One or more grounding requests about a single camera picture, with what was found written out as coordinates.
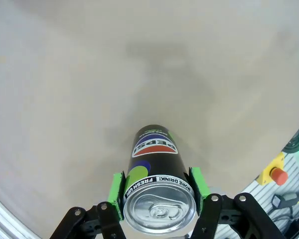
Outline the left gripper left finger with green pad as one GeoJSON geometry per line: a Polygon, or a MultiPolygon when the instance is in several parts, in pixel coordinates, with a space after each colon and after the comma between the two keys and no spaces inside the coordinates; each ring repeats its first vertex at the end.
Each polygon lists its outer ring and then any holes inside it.
{"type": "Polygon", "coordinates": [[[124,239],[126,236],[120,225],[124,220],[123,195],[126,177],[124,172],[114,174],[107,201],[85,210],[72,207],[65,214],[53,234],[52,239],[124,239]]]}

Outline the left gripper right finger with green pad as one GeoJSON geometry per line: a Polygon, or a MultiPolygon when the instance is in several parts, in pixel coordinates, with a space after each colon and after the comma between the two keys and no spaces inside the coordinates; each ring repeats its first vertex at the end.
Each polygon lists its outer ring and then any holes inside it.
{"type": "Polygon", "coordinates": [[[192,239],[215,238],[219,225],[229,225],[241,239],[282,238],[278,227],[251,194],[240,193],[231,199],[211,193],[198,167],[190,167],[188,177],[199,216],[192,239]]]}

